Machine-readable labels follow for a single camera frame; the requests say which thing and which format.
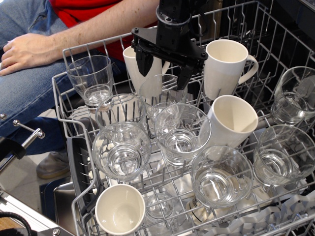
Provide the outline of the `person's bare forearm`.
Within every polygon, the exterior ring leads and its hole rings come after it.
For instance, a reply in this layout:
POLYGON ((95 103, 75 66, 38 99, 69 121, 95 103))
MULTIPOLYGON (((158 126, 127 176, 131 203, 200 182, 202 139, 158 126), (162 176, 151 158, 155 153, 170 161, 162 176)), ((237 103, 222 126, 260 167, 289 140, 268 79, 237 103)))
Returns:
POLYGON ((62 58, 66 48, 128 33, 157 20, 158 0, 123 0, 97 16, 48 37, 50 59, 62 58))

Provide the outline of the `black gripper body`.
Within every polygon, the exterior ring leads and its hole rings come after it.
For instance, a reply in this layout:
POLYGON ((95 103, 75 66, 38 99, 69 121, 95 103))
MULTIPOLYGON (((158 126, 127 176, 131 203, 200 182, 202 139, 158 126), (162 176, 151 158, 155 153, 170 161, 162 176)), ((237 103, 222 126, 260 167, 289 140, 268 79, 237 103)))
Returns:
POLYGON ((206 0, 161 0, 156 8, 156 28, 133 28, 132 48, 142 49, 153 57, 185 66, 202 68, 206 53, 195 45, 191 35, 203 36, 193 31, 191 18, 204 16, 202 6, 206 0))

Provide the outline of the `person's bare hand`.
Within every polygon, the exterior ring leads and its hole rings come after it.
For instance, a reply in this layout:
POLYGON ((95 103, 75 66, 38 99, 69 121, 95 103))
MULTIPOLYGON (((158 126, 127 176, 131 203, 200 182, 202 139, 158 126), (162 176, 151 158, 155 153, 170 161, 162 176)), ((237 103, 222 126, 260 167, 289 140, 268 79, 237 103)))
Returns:
POLYGON ((52 36, 28 33, 18 36, 3 48, 0 75, 49 65, 61 59, 62 53, 58 43, 52 36))

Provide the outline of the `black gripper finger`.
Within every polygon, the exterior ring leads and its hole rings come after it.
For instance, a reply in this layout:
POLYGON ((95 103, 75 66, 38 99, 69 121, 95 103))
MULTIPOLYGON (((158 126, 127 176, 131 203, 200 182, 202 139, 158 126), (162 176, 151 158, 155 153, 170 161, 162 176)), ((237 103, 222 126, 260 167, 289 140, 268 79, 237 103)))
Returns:
POLYGON ((138 70, 142 76, 147 76, 153 64, 153 56, 142 49, 136 49, 135 52, 138 70))
POLYGON ((188 85, 189 80, 192 77, 194 71, 194 66, 192 64, 188 64, 181 67, 180 74, 177 80, 177 88, 178 90, 184 90, 188 85))

